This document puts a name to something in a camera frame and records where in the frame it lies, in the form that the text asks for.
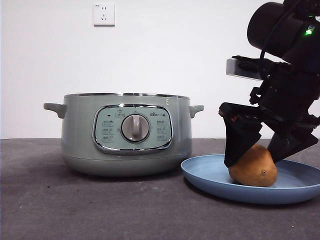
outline green led light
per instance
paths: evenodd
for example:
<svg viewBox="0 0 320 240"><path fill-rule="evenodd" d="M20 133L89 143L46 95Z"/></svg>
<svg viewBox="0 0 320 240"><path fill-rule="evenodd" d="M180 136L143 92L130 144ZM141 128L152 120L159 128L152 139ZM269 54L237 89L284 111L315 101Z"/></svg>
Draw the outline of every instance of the green led light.
<svg viewBox="0 0 320 240"><path fill-rule="evenodd" d="M308 29L307 31L305 31L304 35L307 36L307 35L311 35L312 34L312 30Z"/></svg>

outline wall outlet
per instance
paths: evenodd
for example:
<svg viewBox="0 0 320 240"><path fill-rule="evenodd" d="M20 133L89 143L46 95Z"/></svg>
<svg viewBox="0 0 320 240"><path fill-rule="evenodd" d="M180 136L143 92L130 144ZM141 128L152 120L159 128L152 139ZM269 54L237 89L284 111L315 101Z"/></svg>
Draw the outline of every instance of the wall outlet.
<svg viewBox="0 0 320 240"><path fill-rule="evenodd" d="M96 3L93 5L93 25L95 27L115 26L115 4Z"/></svg>

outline chrome trim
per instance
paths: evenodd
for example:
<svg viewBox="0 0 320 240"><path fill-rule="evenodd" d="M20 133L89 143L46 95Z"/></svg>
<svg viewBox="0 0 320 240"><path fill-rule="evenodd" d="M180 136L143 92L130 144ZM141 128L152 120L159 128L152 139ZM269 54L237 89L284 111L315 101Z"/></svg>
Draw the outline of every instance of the chrome trim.
<svg viewBox="0 0 320 240"><path fill-rule="evenodd" d="M129 108L129 107L138 107L138 108L156 108L156 109L163 109L168 113L169 120L170 120L170 129L171 129L171 136L169 140L162 146L155 147L155 148L146 148L146 149L117 149L117 148L111 148L111 147L106 147L101 145L97 138L96 138L96 125L97 125L97 120L98 120L98 115L99 113L106 108ZM172 118L171 114L169 111L163 107L163 106L155 106L155 105L147 105L147 104L118 104L118 105L105 105L100 107L93 119L93 126L92 126L92 135L91 135L91 140L93 141L95 147L107 154L117 154L117 155L141 155L141 154L152 154L155 153L159 150L164 150L170 147L172 143L172 139L174 137L174 129L173 129L173 123L172 123Z"/></svg>
<svg viewBox="0 0 320 240"><path fill-rule="evenodd" d="M133 92L93 92L93 93L74 93L64 95L64 98L68 97L83 97L83 96L147 96L147 97L165 97L165 98L178 98L178 99L188 99L187 96L180 95L169 95L169 94L152 94L152 93L133 93Z"/></svg>

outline stainless steel rim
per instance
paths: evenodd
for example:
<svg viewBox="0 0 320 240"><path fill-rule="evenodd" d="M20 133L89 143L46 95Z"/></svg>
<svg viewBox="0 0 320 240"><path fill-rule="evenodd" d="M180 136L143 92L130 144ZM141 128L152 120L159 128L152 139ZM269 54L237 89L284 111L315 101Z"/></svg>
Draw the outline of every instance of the stainless steel rim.
<svg viewBox="0 0 320 240"><path fill-rule="evenodd" d="M179 95L168 95L168 94L152 94L152 93L133 93L133 92L93 92L93 93L75 93L65 95L65 98L69 97L82 97L82 96L147 96L147 97L165 97L165 98L178 98L178 99L188 99L187 96L179 96Z"/></svg>

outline black wire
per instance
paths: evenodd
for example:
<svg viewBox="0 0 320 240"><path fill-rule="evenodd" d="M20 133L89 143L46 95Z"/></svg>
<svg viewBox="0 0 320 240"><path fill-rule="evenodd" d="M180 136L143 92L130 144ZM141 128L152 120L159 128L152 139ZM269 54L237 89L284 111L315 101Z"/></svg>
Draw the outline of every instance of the black wire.
<svg viewBox="0 0 320 240"><path fill-rule="evenodd" d="M289 8L286 13L279 19L279 21L274 25L274 27L272 28L271 32L269 33L267 39L264 42L263 48L261 50L261 54L260 54L260 59L259 59L259 73L260 76L263 80L265 80L267 78L267 76L265 75L264 72L264 59L265 59L265 54L267 51L267 48L269 46L271 37L273 36L273 34L275 33L275 31L278 29L278 27L283 23L284 20L287 19L287 17L296 9L296 7L298 6L298 4L300 4L300 2L302 2L303 0L297 0L296 3L294 5L292 5L291 8Z"/></svg>

